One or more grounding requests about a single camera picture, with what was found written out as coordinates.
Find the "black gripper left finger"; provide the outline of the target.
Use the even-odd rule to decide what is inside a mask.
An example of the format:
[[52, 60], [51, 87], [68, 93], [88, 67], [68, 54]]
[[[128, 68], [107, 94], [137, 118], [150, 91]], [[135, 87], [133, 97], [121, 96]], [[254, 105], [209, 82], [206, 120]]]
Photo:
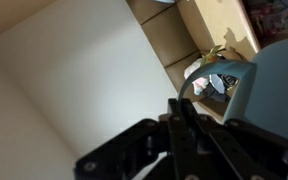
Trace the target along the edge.
[[75, 163], [75, 180], [132, 180], [144, 168], [145, 180], [187, 180], [198, 176], [190, 100], [170, 99], [157, 121], [143, 119]]

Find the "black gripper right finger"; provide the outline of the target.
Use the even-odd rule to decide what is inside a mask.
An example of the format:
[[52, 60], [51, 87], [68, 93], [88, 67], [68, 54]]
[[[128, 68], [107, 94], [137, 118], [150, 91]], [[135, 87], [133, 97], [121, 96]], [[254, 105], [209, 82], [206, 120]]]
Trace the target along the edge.
[[223, 125], [198, 114], [190, 100], [180, 110], [192, 127], [197, 152], [225, 180], [288, 180], [288, 139], [239, 119]]

